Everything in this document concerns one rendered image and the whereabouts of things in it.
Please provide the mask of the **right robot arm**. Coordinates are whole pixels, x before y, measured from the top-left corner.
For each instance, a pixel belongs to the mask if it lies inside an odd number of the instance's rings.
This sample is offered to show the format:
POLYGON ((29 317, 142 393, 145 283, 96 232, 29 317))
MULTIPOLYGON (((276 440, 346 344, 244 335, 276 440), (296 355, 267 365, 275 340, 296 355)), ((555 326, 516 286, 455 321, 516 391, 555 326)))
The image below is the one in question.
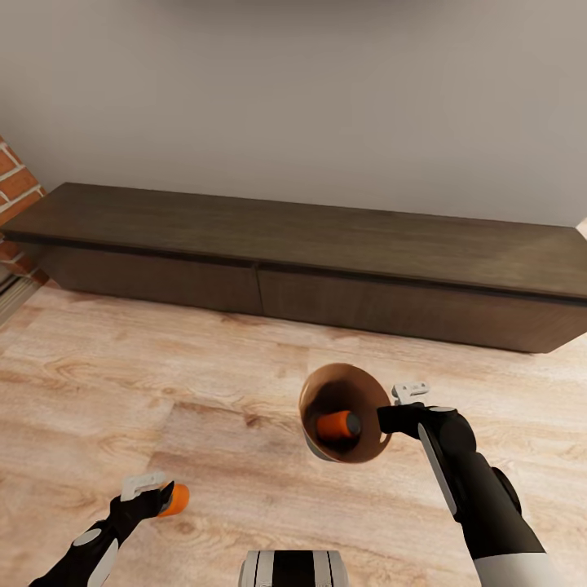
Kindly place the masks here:
POLYGON ((513 484, 476 452, 467 419, 454 407, 413 402, 414 395, 428 391, 425 381, 395 384, 394 405, 377 409, 381 432, 422 442, 444 500, 461 523, 482 587, 567 587, 523 519, 513 484))

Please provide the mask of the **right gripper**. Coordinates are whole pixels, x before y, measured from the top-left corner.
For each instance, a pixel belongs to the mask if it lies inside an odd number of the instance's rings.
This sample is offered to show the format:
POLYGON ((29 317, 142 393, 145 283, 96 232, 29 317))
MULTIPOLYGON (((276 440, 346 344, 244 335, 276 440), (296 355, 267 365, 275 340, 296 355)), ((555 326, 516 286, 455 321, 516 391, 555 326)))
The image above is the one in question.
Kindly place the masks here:
POLYGON ((420 407, 425 407, 424 403, 413 402, 410 405, 398 405, 397 407, 392 405, 391 407, 378 408, 377 415, 383 435, 396 432, 402 432, 410 435, 410 432, 407 430, 406 426, 408 412, 411 412, 414 408, 420 407))

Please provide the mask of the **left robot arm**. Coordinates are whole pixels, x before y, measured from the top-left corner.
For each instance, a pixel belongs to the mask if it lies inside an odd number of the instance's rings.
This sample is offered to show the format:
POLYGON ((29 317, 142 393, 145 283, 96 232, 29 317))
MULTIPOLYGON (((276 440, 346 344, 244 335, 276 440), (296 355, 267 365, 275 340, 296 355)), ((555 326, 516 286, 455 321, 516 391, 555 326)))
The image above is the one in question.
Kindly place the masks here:
POLYGON ((110 502, 108 518, 73 541, 68 554, 29 587, 102 587, 122 543, 143 519, 159 515, 161 507, 169 502, 175 482, 152 491, 139 489, 162 484, 166 477, 162 471, 126 477, 121 495, 110 502))

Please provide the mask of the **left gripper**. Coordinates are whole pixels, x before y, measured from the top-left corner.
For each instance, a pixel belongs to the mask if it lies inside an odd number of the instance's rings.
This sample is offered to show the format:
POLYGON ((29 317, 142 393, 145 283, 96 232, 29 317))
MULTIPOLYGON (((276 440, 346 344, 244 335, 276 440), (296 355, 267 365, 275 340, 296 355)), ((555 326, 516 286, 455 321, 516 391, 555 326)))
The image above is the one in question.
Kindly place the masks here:
POLYGON ((157 517, 161 507, 169 502, 174 491, 175 482, 165 484, 161 489, 141 492, 134 500, 121 501, 121 496, 114 497, 110 502, 111 515, 122 512, 129 516, 131 531, 143 520, 157 517))

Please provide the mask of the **trash can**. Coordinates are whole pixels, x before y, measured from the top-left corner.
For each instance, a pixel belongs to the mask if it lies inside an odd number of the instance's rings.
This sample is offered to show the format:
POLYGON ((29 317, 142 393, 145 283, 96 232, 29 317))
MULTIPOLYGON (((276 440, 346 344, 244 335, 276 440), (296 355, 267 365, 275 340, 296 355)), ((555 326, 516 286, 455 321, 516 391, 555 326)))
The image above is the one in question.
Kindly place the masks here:
POLYGON ((348 363, 330 363, 314 371, 304 382, 298 403, 307 445, 314 455, 349 465, 369 463, 387 449, 393 434, 381 432, 377 409, 391 406, 379 381, 348 363), (360 418, 361 431, 353 439, 323 442, 316 433, 318 419, 343 410, 360 418))

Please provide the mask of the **can of soda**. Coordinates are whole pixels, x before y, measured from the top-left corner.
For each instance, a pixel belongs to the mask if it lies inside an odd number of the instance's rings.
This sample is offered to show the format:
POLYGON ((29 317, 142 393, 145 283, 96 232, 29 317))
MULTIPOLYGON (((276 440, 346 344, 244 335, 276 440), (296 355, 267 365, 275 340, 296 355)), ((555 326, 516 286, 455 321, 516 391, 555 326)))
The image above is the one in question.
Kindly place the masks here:
POLYGON ((182 484, 175 484, 169 502, 161 507, 159 517, 171 516, 181 513, 189 502, 190 493, 188 487, 182 484))
POLYGON ((316 433, 326 443, 340 439, 353 439, 360 431, 360 418, 348 410, 320 417, 316 423, 316 433))

